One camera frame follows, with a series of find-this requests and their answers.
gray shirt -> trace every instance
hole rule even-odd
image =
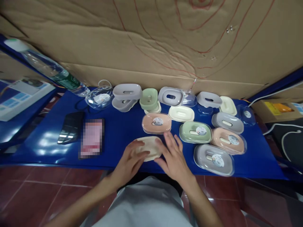
[[[121,189],[99,226],[192,227],[176,189],[154,177]]]

right hand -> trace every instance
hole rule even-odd
[[[164,146],[160,139],[157,139],[156,143],[158,144],[159,149],[162,151],[166,162],[162,158],[156,158],[154,161],[170,178],[177,181],[185,190],[185,187],[191,184],[190,182],[195,179],[195,176],[192,174],[186,164],[182,151],[183,144],[177,135],[173,137],[170,132],[165,132],[164,138],[168,149]]]

green bottle label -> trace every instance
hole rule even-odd
[[[72,74],[68,73],[68,76],[63,78],[60,78],[61,76],[52,77],[51,79],[55,81],[56,83],[62,85],[68,90],[74,90],[80,86],[80,81],[78,81],[75,77],[73,77]]]

pixelated phone screen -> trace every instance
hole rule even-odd
[[[80,158],[94,158],[102,153],[104,119],[87,119],[83,127]]]

smartphone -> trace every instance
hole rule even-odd
[[[69,113],[65,116],[63,127],[58,137],[58,144],[75,142],[81,134],[84,112]]]
[[[84,125],[80,158],[96,157],[104,146],[104,119],[88,119]]]

